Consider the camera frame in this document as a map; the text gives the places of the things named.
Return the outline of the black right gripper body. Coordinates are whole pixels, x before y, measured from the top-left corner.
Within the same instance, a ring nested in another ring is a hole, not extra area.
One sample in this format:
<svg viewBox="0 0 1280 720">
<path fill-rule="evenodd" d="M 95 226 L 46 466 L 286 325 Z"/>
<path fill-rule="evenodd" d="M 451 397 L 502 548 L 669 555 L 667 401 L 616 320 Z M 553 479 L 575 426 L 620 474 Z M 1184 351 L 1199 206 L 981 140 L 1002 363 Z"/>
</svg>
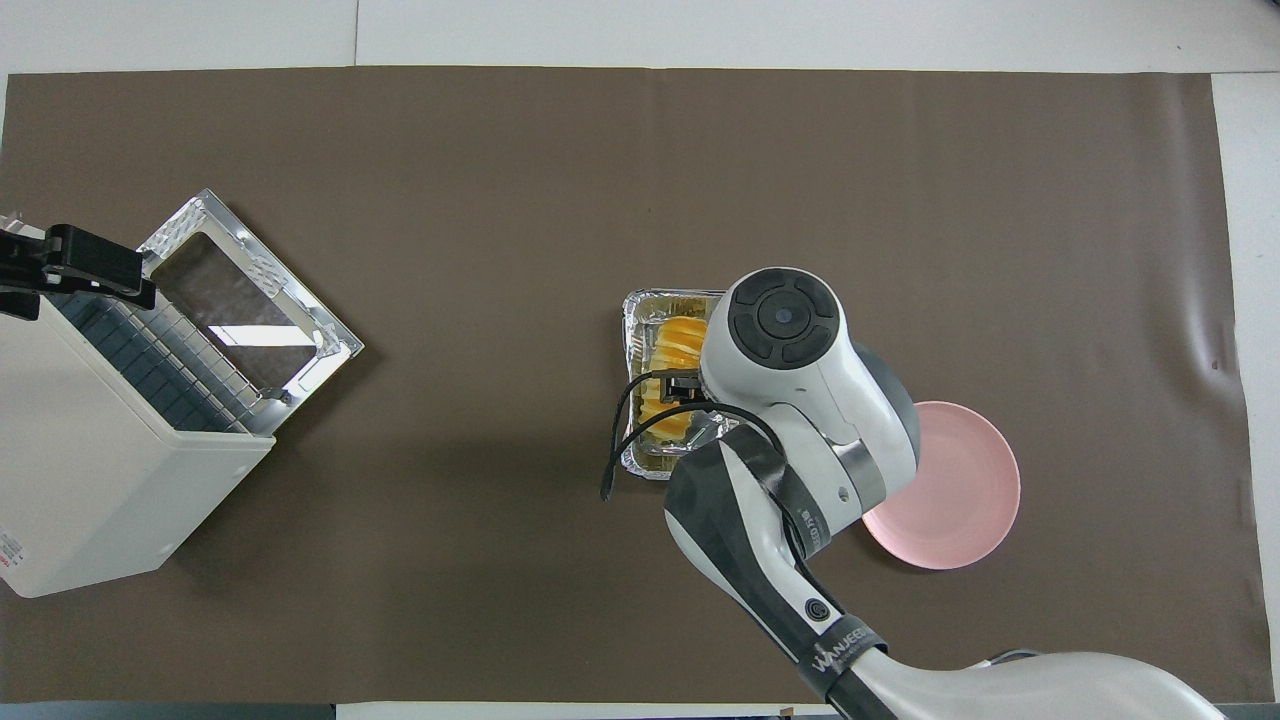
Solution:
<svg viewBox="0 0 1280 720">
<path fill-rule="evenodd" d="M 707 402 L 699 370 L 691 368 L 669 368 L 655 370 L 658 396 L 655 404 L 660 409 L 694 407 Z"/>
</svg>

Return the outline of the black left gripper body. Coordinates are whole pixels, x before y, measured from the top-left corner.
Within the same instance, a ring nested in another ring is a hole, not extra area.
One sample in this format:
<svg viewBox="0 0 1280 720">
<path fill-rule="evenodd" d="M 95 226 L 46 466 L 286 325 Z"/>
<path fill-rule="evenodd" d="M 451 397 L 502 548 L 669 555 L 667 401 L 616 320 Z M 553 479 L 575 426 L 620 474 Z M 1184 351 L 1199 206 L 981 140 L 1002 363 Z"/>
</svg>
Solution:
<svg viewBox="0 0 1280 720">
<path fill-rule="evenodd" d="M 41 296 L 78 293 L 152 310 L 157 288 L 145 277 L 143 254 L 77 225 L 55 224 L 38 236 L 1 231 L 4 315 L 36 322 Z"/>
</svg>

